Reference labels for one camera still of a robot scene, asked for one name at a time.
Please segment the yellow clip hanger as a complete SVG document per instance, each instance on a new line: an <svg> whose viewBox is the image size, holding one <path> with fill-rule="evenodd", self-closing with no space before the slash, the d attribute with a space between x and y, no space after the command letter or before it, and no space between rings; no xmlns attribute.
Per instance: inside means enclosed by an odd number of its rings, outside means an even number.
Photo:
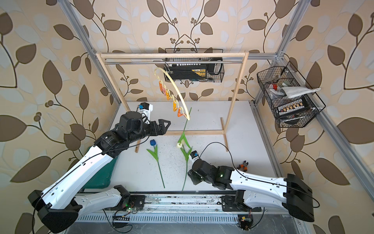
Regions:
<svg viewBox="0 0 374 234"><path fill-rule="evenodd" d="M172 84L172 86L174 88L174 91L171 91L164 84L163 80L159 76L159 72L163 73L167 77L167 79ZM190 116L189 111L187 110L187 105L184 101L184 98L182 97L182 94L181 94L180 90L178 89L177 85L175 84L175 82L171 78L171 76L168 74L168 72L165 71L164 69L158 67L154 70L154 75L156 76L156 78L158 80L160 92L166 97L167 100L172 100L172 108L173 108L173 101L177 100L178 101L178 106L184 108L184 112L185 112L186 116L185 117L183 116L183 117L186 118L187 120L190 120L191 116Z"/></svg>

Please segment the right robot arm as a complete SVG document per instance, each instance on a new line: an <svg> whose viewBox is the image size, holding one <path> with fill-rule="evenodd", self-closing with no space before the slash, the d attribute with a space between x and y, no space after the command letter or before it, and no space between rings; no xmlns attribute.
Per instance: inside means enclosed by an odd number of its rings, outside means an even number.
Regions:
<svg viewBox="0 0 374 234"><path fill-rule="evenodd" d="M204 181L220 190L237 191L240 203L247 207L287 210L299 220L315 221L312 189L294 174L288 174L286 178L265 177L233 167L215 167L197 159L188 176L194 185Z"/></svg>

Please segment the white artificial tulip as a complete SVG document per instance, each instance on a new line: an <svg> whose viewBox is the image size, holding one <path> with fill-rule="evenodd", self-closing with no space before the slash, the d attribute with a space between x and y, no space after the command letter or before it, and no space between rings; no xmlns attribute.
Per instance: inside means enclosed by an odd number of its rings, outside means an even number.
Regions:
<svg viewBox="0 0 374 234"><path fill-rule="evenodd" d="M182 142L183 142L184 140L186 140L185 130L186 130L186 126L187 126L188 121L189 121L189 120L186 120L186 123L185 123L184 129L183 129L183 131L182 131L182 134L181 134L180 138L179 138L178 141L177 141L177 147L178 147L178 148L182 148L182 147L184 147L184 145L183 145Z"/></svg>
<svg viewBox="0 0 374 234"><path fill-rule="evenodd" d="M192 148L190 148L188 151L185 149L184 146L182 146L181 148L181 152L183 153L184 155L184 158L185 158L185 165L186 165L186 169L185 169L185 178L184 178L184 183L183 183L183 187L182 187L182 191L184 191L184 188L185 188L185 184L186 184L186 180L187 180L187 174L188 174L188 161L189 161L189 158L190 158L190 154L192 152Z"/></svg>

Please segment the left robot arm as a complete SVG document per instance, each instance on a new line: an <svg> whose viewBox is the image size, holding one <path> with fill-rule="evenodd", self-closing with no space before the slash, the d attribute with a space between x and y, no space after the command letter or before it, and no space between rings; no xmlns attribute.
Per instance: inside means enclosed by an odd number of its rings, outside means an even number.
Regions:
<svg viewBox="0 0 374 234"><path fill-rule="evenodd" d="M68 229L79 217L105 208L124 206L130 193L122 186L88 196L79 196L81 188L105 165L117 158L134 142L164 135L170 121L149 121L142 113L129 111L115 127L102 134L86 155L48 188L33 191L28 199L34 215L53 234Z"/></svg>

